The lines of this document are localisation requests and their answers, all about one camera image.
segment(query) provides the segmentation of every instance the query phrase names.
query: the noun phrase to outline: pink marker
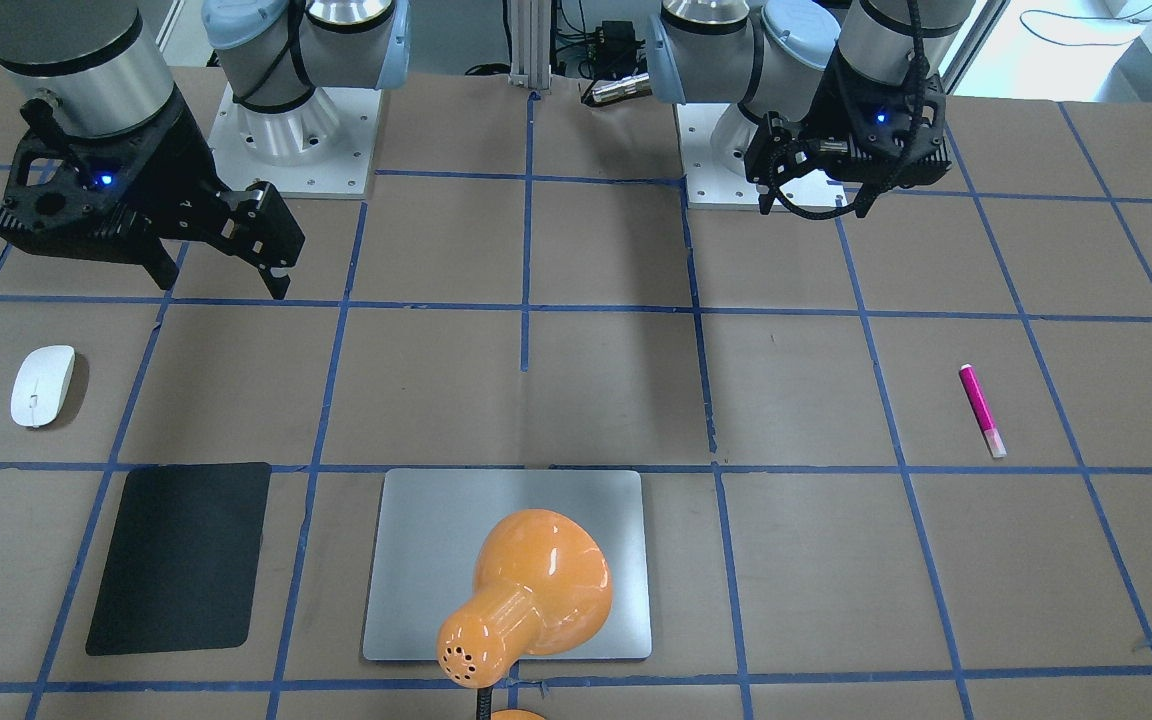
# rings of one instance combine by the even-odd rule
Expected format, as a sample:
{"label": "pink marker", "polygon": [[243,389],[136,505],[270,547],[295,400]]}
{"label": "pink marker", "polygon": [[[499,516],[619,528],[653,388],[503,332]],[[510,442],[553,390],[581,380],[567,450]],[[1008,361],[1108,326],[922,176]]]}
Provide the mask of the pink marker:
{"label": "pink marker", "polygon": [[961,366],[958,379],[963,381],[963,389],[968,392],[968,400],[972,402],[972,411],[977,416],[977,424],[980,425],[984,442],[990,447],[990,455],[995,460],[1006,457],[1007,448],[1002,446],[1002,433],[998,432],[998,425],[993,423],[990,404],[984,400],[984,392],[980,389],[980,382],[975,378],[972,365]]}

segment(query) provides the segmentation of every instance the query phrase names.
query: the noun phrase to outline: metal post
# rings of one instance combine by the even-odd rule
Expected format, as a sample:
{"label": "metal post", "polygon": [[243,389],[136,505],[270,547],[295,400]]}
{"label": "metal post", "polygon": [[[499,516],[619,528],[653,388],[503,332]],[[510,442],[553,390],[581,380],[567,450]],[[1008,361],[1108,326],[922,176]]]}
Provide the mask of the metal post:
{"label": "metal post", "polygon": [[531,90],[550,90],[550,0],[509,0],[513,28],[509,82]]}

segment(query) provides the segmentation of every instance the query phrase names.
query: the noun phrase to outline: marker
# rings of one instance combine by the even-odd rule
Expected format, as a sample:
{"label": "marker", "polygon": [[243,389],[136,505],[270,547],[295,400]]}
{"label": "marker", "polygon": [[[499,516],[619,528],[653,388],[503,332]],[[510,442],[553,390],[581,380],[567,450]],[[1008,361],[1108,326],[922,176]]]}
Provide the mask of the marker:
{"label": "marker", "polygon": [[977,424],[980,425],[980,434],[984,442],[990,447],[990,455],[995,457],[1007,456],[1007,448],[1002,445],[1002,433],[998,432],[998,425],[990,414],[990,404],[984,400],[984,392],[980,382],[975,377],[972,365],[964,365],[958,369],[958,379],[963,381],[963,389],[968,393],[968,401],[972,402],[972,411],[977,416]]}

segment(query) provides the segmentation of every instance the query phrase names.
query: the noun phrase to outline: lamp head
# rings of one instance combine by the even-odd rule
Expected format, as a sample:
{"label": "lamp head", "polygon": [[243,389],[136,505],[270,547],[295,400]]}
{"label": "lamp head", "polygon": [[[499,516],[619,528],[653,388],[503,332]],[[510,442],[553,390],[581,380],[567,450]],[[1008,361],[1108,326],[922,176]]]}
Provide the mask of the lamp head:
{"label": "lamp head", "polygon": [[515,511],[483,543],[473,597],[444,621],[435,657],[453,682],[490,687],[523,655],[594,637],[611,611],[611,571],[594,538],[558,511]]}

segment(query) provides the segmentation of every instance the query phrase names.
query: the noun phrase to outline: lamp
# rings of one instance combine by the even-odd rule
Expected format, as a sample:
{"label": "lamp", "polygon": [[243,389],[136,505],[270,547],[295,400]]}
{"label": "lamp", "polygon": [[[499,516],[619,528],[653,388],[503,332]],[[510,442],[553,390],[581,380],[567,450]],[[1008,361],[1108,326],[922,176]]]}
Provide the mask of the lamp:
{"label": "lamp", "polygon": [[[473,596],[444,621],[435,657],[452,682],[479,691],[486,720],[492,687],[521,657],[578,646],[611,611],[612,577],[594,538],[558,511],[515,511],[483,543]],[[539,719],[516,710],[493,718]]]}

